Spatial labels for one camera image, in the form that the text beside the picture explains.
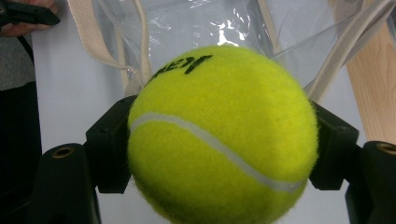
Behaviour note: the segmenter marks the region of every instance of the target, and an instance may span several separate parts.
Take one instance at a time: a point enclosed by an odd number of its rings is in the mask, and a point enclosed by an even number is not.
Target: bag strap
[[[395,0],[377,0],[359,12],[335,43],[317,77],[305,87],[308,97],[319,102],[339,69],[361,48],[395,7]]]
[[[142,21],[142,47],[140,58],[140,73],[125,62],[125,53],[120,31],[115,27],[118,60],[109,53],[101,29],[93,12],[92,0],[67,0],[73,19],[78,28],[78,34],[84,49],[100,63],[120,69],[125,96],[137,94],[147,84],[151,76],[149,64],[149,29],[146,13],[139,0],[135,1],[136,9]]]

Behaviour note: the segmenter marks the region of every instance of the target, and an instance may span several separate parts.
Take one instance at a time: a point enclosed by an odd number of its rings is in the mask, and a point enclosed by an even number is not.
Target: yellow tennis ball
[[[134,102],[136,185],[174,223],[270,223],[297,201],[317,159],[317,121],[299,84],[249,49],[187,52]]]

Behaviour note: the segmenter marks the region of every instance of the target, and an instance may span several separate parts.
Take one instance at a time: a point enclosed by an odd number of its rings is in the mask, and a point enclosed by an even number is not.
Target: tennis ball
[[[281,66],[249,49],[195,49],[161,68],[129,115],[128,159],[174,223],[270,223],[317,159],[317,121]]]

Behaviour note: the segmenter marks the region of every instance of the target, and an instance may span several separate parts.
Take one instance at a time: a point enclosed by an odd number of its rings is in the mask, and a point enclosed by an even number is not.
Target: person
[[[58,8],[53,0],[14,0]],[[7,24],[0,31],[0,223],[24,223],[41,157],[34,62],[17,38],[47,25]]]
[[[49,8],[53,13],[58,12],[58,8],[53,0],[14,0],[14,2],[29,4],[33,6]],[[50,28],[42,24],[29,24],[21,22],[19,24],[7,24],[1,27],[0,36],[18,37],[32,33],[34,30],[45,30]]]

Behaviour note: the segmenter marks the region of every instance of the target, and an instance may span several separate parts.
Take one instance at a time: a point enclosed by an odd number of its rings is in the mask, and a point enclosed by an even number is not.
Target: white seam line
[[[136,130],[137,127],[151,121],[168,122],[168,123],[176,124],[178,127],[187,130],[188,132],[194,134],[197,138],[201,139],[202,141],[210,145],[218,152],[225,155],[229,161],[237,165],[245,174],[254,177],[261,184],[271,189],[293,193],[304,183],[304,181],[298,181],[295,183],[278,181],[261,174],[252,166],[250,166],[248,163],[246,163],[244,160],[242,160],[236,153],[230,150],[227,146],[222,144],[220,140],[215,136],[213,136],[211,133],[193,124],[192,122],[186,121],[176,116],[169,116],[154,112],[148,112],[140,116],[136,120],[134,120],[130,129],[131,134]]]

